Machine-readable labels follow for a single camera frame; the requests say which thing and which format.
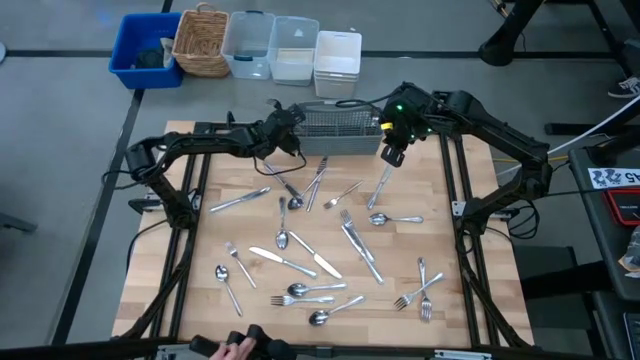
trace red device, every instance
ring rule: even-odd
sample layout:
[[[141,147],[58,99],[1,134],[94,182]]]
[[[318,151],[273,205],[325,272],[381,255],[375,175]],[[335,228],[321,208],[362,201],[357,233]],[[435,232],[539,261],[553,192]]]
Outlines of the red device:
[[[640,188],[611,189],[604,196],[617,223],[640,225]]]

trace metal mesh basket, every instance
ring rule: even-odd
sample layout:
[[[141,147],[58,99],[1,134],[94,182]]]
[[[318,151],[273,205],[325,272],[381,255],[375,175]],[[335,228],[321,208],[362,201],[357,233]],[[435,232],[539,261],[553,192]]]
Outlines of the metal mesh basket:
[[[382,130],[371,107],[337,108],[334,101],[297,105],[306,117],[294,129],[303,154],[375,155],[378,151]]]

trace gray floor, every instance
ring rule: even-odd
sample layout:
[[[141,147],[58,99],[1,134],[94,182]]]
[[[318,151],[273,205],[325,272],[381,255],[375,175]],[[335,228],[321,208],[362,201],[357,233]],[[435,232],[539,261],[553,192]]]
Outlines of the gray floor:
[[[196,0],[175,0],[173,11]],[[122,15],[157,12],[161,0],[0,2],[0,41],[9,49],[110,49]],[[318,19],[322,29],[355,30],[365,50],[473,51],[500,17],[483,0],[223,0],[225,11],[259,9]],[[636,35],[617,1],[598,4],[614,33]],[[525,31],[529,51],[603,51],[606,44],[588,8],[547,5]],[[0,241],[0,347],[49,340],[88,219],[132,93],[107,71],[108,59],[8,58],[0,65],[0,211],[36,222],[35,234],[2,231]],[[493,68],[479,60],[363,59],[357,96],[388,93],[401,81],[425,89],[464,89],[497,118],[553,145],[546,122],[595,123],[624,104],[606,89],[621,76],[611,61],[516,61]],[[178,89],[146,91],[132,141],[162,133],[168,120],[223,120],[232,110],[242,121],[269,112],[264,104],[314,99],[309,88],[271,81],[186,78]],[[553,191],[574,189],[568,169]],[[126,201],[144,189],[117,192],[83,293],[70,341],[107,339],[124,281],[124,263],[139,217]],[[530,245],[576,245],[579,262],[599,253],[578,197],[538,203],[542,223]],[[579,351],[582,333],[535,329],[548,349]]]

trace wire basket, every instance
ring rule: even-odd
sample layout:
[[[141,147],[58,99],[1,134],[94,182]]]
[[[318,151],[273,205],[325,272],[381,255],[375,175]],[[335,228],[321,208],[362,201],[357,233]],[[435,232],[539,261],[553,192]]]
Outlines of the wire basket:
[[[203,11],[202,7],[213,9]],[[215,11],[207,3],[187,10],[180,18],[172,55],[187,73],[204,77],[224,77],[229,73],[227,61],[220,54],[229,14]]]
[[[337,108],[332,101],[298,103],[306,120],[294,129],[307,156],[375,155],[382,139],[369,106]]]

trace robotic arm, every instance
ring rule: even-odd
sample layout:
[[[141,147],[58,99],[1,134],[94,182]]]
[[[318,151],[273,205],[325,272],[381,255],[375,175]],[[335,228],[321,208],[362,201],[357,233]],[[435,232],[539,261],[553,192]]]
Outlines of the robotic arm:
[[[131,178],[138,184],[149,186],[160,198],[171,227],[188,229],[195,224],[195,213],[188,195],[176,190],[163,175],[180,156],[187,154],[226,153],[241,158],[264,160],[280,148],[291,156],[300,149],[300,140],[293,128],[305,120],[297,105],[284,110],[273,101],[275,110],[266,121],[235,124],[233,115],[227,114],[227,130],[213,134],[168,133],[149,137],[132,145],[125,153]],[[164,151],[156,161],[153,149]]]
[[[472,235],[484,234],[492,213],[518,200],[546,195],[551,182],[549,144],[541,143],[489,115],[464,91],[427,93],[412,83],[400,85],[387,100],[380,117],[387,146],[382,158],[399,167],[404,151],[432,133],[449,137],[471,134],[522,163],[514,178],[484,198],[467,199],[457,226]]]

